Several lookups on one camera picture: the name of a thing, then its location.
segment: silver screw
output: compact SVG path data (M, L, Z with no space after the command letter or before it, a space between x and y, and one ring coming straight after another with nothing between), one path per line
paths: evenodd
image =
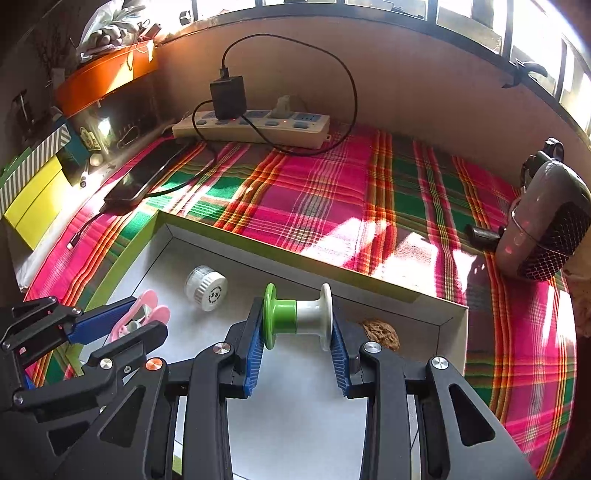
M232 347L229 343L226 342L219 342L213 346L213 351L218 353L219 355L223 355L224 353L228 353Z
M103 370L108 370L113 367L113 360L110 358L103 358L99 365Z
M433 360L431 360L431 364L438 370L445 370L447 367L449 367L449 363L442 356L435 357Z
M363 345L363 350L369 353L380 353L382 346L378 342L366 342Z

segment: pink clip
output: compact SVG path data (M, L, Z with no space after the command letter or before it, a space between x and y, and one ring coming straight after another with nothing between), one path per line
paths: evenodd
M146 316L142 320L133 320L133 317L144 307L148 308ZM129 311L115 323L108 343L114 342L117 338L131 333L149 322L157 321L166 325L169 320L170 309L165 305L158 305L158 296L154 290L146 290L138 297Z

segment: orange shelf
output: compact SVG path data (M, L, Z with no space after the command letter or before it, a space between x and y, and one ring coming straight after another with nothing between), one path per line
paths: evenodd
M148 40L90 62L57 88L57 106L70 118L120 86L156 70L155 54L154 40Z

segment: white bottle cap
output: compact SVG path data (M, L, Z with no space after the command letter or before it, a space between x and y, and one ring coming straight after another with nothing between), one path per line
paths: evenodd
M206 265L195 268L185 282L185 295L206 312L217 308L227 291L226 277Z

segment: window handle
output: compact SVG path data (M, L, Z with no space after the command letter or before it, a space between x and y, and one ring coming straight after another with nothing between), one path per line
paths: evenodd
M539 73L542 77L548 77L548 70L534 61L521 61L515 59L515 70L513 72L513 84L506 83L503 88L517 87L529 73Z

